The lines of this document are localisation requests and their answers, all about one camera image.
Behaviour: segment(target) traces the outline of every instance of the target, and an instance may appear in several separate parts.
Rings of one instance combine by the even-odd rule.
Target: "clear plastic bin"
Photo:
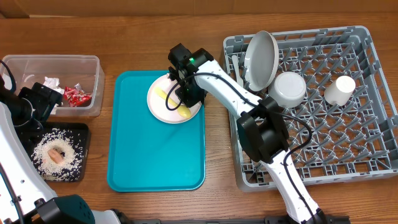
[[[62,106],[54,108],[52,116],[98,116],[101,111],[105,74],[100,60],[92,55],[7,55],[3,61],[8,65],[17,84],[15,94],[21,88],[32,88],[38,82],[43,84],[45,77],[59,78],[59,87],[75,88],[77,83],[85,93],[92,93],[91,103],[70,107],[63,99]],[[4,81],[9,80],[7,70],[2,67],[0,74]]]

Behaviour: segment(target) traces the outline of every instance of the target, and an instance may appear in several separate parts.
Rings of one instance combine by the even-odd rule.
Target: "tabletop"
[[[166,70],[170,66],[169,50],[180,42],[192,50],[203,47],[218,58],[224,38],[231,35],[352,25],[369,29],[398,105],[398,14],[2,19],[0,58],[9,54],[77,54],[97,55],[100,59],[106,74],[101,114],[62,119],[86,123],[91,129],[85,177],[77,183],[49,183],[58,195],[78,194],[91,209],[117,208],[133,219],[264,218],[285,215],[284,201],[276,190],[244,193],[238,189],[228,112],[210,95],[205,101],[206,179],[198,190],[127,194],[111,190],[106,171],[116,78],[126,70]],[[352,223],[398,222],[398,177],[307,188],[326,214],[349,215]]]

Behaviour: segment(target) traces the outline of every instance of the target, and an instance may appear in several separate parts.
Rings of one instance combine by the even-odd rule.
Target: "gray dish rack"
[[[398,115],[376,49],[363,26],[272,33],[279,47],[278,73],[304,77],[307,92],[301,105],[284,112],[305,120],[313,129],[311,143],[293,160],[305,185],[392,177],[398,174]],[[243,58],[254,35],[227,37],[224,69],[234,73],[232,55]],[[325,88],[339,76],[355,79],[356,89],[344,106],[330,106]],[[259,93],[267,97],[264,90]],[[229,115],[236,183],[245,192],[275,189],[270,175],[250,160],[238,141],[236,120]],[[297,122],[285,122],[290,148],[306,140]]]

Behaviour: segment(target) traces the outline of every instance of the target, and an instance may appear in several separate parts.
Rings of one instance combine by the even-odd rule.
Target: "brown object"
[[[205,101],[206,179],[198,190],[133,194],[111,190],[106,173],[115,81],[128,70],[166,70],[169,50],[178,43],[192,51],[203,47],[219,58],[223,40],[230,35],[353,24],[370,30],[398,105],[398,14],[394,13],[4,19],[0,20],[0,58],[7,54],[86,54],[100,59],[106,75],[101,114],[50,119],[86,123],[91,130],[85,177],[79,183],[49,183],[59,196],[78,194],[92,209],[117,208],[137,220],[264,218],[285,215],[284,201],[276,190],[249,194],[237,188],[228,112],[211,95]],[[156,181],[156,173],[148,175]],[[349,215],[353,224],[397,223],[397,189],[398,177],[308,186],[325,213]]]
[[[49,154],[50,158],[56,163],[60,164],[63,161],[63,157],[59,152],[57,152],[55,149],[50,149],[47,151]]]
[[[1,0],[4,10],[39,16],[161,16],[257,13],[397,12],[396,0]]]

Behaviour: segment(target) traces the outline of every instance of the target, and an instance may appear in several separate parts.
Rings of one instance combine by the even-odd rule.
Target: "wire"
[[[1,177],[7,187],[7,190],[11,196],[12,202],[15,205],[15,209],[17,210],[17,214],[18,214],[18,218],[19,218],[19,223],[20,224],[24,224],[25,220],[24,220],[24,214],[22,212],[21,209],[21,205],[19,204],[19,198],[17,197],[17,195],[15,194],[14,189],[12,188],[12,185],[10,183],[10,180],[7,177],[6,171],[4,170],[4,168],[2,167],[1,163],[0,163],[0,174]]]
[[[214,73],[208,73],[208,72],[194,73],[193,75],[190,75],[190,76],[188,76],[188,77],[185,77],[185,78],[181,79],[179,82],[177,82],[177,83],[170,89],[169,93],[168,93],[167,96],[166,96],[166,108],[167,108],[167,109],[169,109],[169,110],[176,110],[176,109],[181,105],[181,103],[182,103],[182,101],[180,101],[180,103],[178,104],[178,106],[176,106],[175,108],[172,108],[172,109],[169,108],[167,102],[168,102],[169,97],[170,97],[171,93],[173,92],[173,90],[174,90],[178,85],[181,85],[183,82],[185,82],[186,80],[191,79],[191,78],[196,77],[196,76],[199,76],[199,75],[208,75],[208,76],[211,76],[211,77],[219,78],[220,80],[222,80],[223,82],[225,82],[225,84],[227,84],[227,85],[228,85],[228,86],[229,86],[229,87],[230,87],[230,88],[231,88],[231,89],[232,89],[232,90],[245,102],[245,103],[249,104],[250,106],[252,106],[252,107],[254,107],[254,108],[257,108],[257,109],[260,109],[260,110],[265,110],[265,108],[261,108],[261,107],[259,107],[259,105],[255,105],[254,103],[250,102],[250,101],[249,101],[247,98],[245,98],[234,86],[232,86],[232,84],[230,84],[230,82],[228,82],[227,80],[225,80],[221,75],[217,75],[217,74],[214,74]],[[285,117],[285,118],[288,118],[288,119],[293,119],[293,120],[299,122],[300,124],[302,124],[302,125],[308,130],[308,138],[307,138],[307,140],[306,140],[305,142],[303,142],[301,145],[295,147],[294,149],[292,149],[291,151],[289,151],[289,152],[286,154],[286,156],[285,156],[285,158],[284,158],[284,163],[283,163],[283,165],[284,165],[284,167],[285,167],[285,171],[286,171],[287,177],[288,177],[289,180],[290,180],[290,183],[293,185],[293,188],[295,189],[295,191],[297,192],[298,196],[299,196],[300,199],[303,201],[304,205],[307,207],[309,213],[311,214],[311,217],[312,217],[312,219],[313,219],[313,223],[314,223],[314,224],[317,224],[317,220],[315,219],[315,216],[314,216],[313,212],[311,211],[310,206],[308,205],[308,203],[307,203],[307,201],[305,200],[305,198],[303,197],[303,195],[300,193],[300,191],[299,191],[299,189],[297,188],[297,186],[294,184],[294,181],[293,181],[293,179],[292,179],[292,176],[290,175],[289,170],[288,170],[288,168],[287,168],[288,165],[287,165],[287,163],[286,163],[287,158],[288,158],[289,156],[291,156],[295,151],[297,151],[297,150],[299,150],[299,149],[301,149],[301,148],[304,148],[308,143],[311,142],[311,138],[312,138],[312,130],[311,130],[311,127],[310,127],[305,121],[301,120],[300,118],[297,118],[297,117],[294,117],[294,116],[291,116],[291,115],[288,115],[288,114],[280,113],[280,112],[275,112],[275,111],[268,111],[268,112],[270,112],[270,113],[275,113],[275,114],[279,114],[279,115],[281,115],[281,116],[283,116],[283,117]]]
[[[11,93],[15,93],[15,91],[17,90],[17,83],[15,82],[14,75],[11,73],[11,70],[6,63],[4,63],[2,60],[0,60],[0,63],[2,63],[4,65],[4,67],[6,68],[6,70],[8,72],[8,75],[10,76],[10,79],[11,79],[10,91],[11,91]]]

